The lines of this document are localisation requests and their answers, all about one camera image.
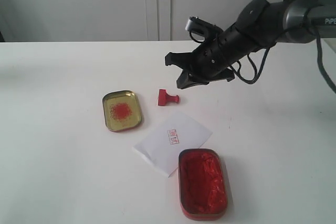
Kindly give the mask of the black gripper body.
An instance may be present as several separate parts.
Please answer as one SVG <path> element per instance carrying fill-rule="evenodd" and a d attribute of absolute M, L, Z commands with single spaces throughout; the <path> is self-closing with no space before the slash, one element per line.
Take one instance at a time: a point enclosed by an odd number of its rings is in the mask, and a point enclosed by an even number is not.
<path fill-rule="evenodd" d="M 262 49 L 263 31 L 260 25 L 243 27 L 238 24 L 231 25 L 221 34 L 203 38 L 197 34 L 189 33 L 191 39 L 199 46 L 191 52 L 169 52 L 165 56 L 166 66 L 177 66 L 188 72 L 189 76 L 213 82 L 227 80 L 228 82 L 238 77 L 243 82 L 256 82 L 262 72 L 250 57 L 252 52 Z M 254 77 L 245 79 L 240 73 L 241 58 L 247 57 L 250 62 Z"/>

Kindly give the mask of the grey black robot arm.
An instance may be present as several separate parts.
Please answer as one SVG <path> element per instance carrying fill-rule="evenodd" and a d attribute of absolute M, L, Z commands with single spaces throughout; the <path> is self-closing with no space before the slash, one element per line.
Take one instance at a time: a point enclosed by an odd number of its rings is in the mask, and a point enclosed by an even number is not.
<path fill-rule="evenodd" d="M 277 43 L 306 44 L 313 40 L 317 41 L 319 71 L 329 87 L 335 87 L 323 66 L 321 49 L 322 38 L 335 38 L 335 6 L 323 6 L 317 0 L 283 0 L 273 4 L 253 0 L 226 30 L 198 17 L 189 18 L 186 30 L 204 40 L 192 52 L 170 52 L 165 56 L 166 66 L 182 69 L 176 81 L 179 89 L 218 80 L 232 81 L 235 77 L 254 84 L 260 78 L 270 49 Z M 243 78 L 233 64 L 261 49 L 265 52 L 260 67 L 250 63 L 254 77 Z"/>

